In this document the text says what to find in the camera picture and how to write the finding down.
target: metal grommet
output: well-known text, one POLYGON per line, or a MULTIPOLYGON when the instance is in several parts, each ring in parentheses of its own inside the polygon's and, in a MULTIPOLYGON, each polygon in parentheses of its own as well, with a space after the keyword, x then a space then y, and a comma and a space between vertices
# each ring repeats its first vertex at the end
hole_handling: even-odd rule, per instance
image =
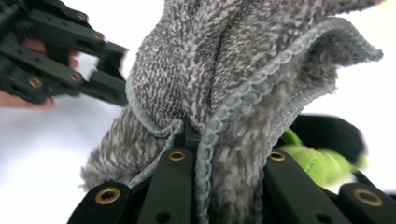
POLYGON ((82 20, 85 21, 87 20, 87 14, 83 13, 83 12, 78 12, 77 16, 82 20))
POLYGON ((271 152, 270 159, 273 161, 283 161, 286 159, 285 154, 280 152, 271 152))
POLYGON ((74 81, 74 82, 80 82, 81 81, 81 75, 79 73, 71 73, 70 78, 74 81))
POLYGON ((43 83, 37 77, 29 78, 29 84, 36 89, 40 89, 43 86, 43 83))
POLYGON ((97 40, 103 40, 103 35, 99 32, 95 32, 93 34, 93 36, 97 39, 97 40))
POLYGON ((101 189, 95 197, 95 201, 99 204, 110 204, 114 203, 121 195, 119 189, 114 187, 108 187, 101 189))
POLYGON ((376 194, 373 193, 372 191, 368 189, 354 189, 353 190, 353 195, 355 198, 357 198, 359 201, 362 203, 371 205, 371 206, 381 206, 384 202, 382 199, 376 194))
POLYGON ((182 161, 186 158, 186 153, 182 151, 174 151, 171 154, 169 154, 169 159, 171 161, 182 161))

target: black mechanical claw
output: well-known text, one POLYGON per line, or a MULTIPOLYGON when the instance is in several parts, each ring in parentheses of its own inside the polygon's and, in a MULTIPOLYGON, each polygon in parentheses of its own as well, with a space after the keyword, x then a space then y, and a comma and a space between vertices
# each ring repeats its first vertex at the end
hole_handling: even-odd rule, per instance
POLYGON ((119 68, 127 49, 91 28, 85 13, 57 0, 0 1, 0 90, 34 104, 56 95, 80 93, 127 105, 119 68), (47 57, 21 45, 26 38, 46 43, 47 57), (70 49, 99 60, 89 80, 68 67, 70 49))

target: green object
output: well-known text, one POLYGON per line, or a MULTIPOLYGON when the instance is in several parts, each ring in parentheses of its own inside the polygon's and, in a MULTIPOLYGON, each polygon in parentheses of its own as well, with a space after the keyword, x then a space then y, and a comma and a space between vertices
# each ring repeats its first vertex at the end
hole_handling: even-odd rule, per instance
POLYGON ((290 154, 312 180, 323 188, 337 183, 367 164, 364 156, 353 165, 344 156, 331 149, 305 147, 291 129, 288 129, 281 139, 286 145, 279 149, 290 154))

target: towel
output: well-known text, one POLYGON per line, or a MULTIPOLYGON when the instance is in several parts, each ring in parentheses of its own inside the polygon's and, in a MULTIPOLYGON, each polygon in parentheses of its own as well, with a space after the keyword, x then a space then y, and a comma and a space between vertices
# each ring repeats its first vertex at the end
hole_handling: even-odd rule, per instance
POLYGON ((81 176, 130 188, 155 172, 188 120, 199 223, 262 223, 263 167, 277 139, 337 68, 383 54, 336 15, 380 0, 165 0, 127 79, 129 104, 81 176))

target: finger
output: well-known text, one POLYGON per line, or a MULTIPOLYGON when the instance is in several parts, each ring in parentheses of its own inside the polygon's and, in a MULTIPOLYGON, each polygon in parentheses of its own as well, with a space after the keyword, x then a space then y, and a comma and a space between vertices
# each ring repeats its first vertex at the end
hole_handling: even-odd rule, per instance
POLYGON ((79 55, 79 51, 76 49, 70 49, 69 56, 76 57, 79 55))
POLYGON ((26 39, 22 42, 22 44, 28 48, 37 52, 46 52, 46 46, 44 42, 38 39, 26 39))
POLYGON ((0 91, 0 106, 16 107, 16 108, 31 108, 38 110, 47 110, 53 108, 53 99, 47 99, 43 104, 35 105, 23 100, 20 97, 10 95, 4 91, 0 91))
POLYGON ((69 58, 69 66, 71 68, 77 68, 78 67, 78 60, 73 58, 73 57, 70 57, 69 58))

